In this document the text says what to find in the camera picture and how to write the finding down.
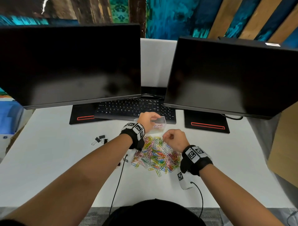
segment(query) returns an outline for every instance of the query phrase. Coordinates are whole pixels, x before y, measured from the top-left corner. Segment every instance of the forearm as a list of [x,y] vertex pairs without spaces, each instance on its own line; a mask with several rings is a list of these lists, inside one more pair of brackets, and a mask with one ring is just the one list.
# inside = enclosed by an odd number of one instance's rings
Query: forearm
[[200,170],[208,190],[234,226],[282,226],[251,194],[209,164]]
[[78,225],[131,144],[121,134],[97,148],[6,218],[27,226]]

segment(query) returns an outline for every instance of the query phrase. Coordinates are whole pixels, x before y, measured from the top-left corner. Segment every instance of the clear plastic box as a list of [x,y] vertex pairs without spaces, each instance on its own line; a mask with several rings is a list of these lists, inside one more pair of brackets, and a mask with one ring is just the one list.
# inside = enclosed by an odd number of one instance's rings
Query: clear plastic box
[[152,128],[152,130],[150,130],[149,133],[146,133],[146,134],[163,133],[167,126],[165,116],[161,116],[160,118],[158,118],[156,120],[151,120],[151,122],[154,122],[155,126]]

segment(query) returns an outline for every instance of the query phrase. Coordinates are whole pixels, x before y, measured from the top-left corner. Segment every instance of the black wrist strap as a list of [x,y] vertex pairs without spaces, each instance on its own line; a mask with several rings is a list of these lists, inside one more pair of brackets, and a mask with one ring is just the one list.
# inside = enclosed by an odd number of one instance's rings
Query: black wrist strap
[[123,128],[120,134],[127,134],[132,139],[132,145],[129,149],[136,148],[141,151],[144,146],[143,137],[145,135],[145,129],[140,123],[127,123]]
[[213,164],[210,157],[198,146],[189,145],[182,152],[180,169],[182,173],[189,171],[192,175],[200,176],[199,171],[208,164]]

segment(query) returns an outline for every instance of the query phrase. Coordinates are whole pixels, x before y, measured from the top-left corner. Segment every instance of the pile of paper clips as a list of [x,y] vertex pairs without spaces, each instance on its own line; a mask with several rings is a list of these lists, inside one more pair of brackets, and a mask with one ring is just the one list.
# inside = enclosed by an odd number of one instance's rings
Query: pile of paper clips
[[175,152],[161,137],[146,136],[144,142],[143,150],[137,151],[131,162],[135,168],[142,165],[149,171],[155,170],[161,177],[161,171],[171,173],[179,167],[181,154]]

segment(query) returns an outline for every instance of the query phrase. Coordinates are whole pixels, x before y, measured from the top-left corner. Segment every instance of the black monitor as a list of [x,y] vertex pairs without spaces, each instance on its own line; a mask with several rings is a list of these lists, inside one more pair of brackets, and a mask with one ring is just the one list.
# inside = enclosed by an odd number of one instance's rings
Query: black monitor
[[298,101],[298,51],[179,38],[166,107],[269,119]]
[[26,109],[141,94],[140,26],[0,29],[0,87]]

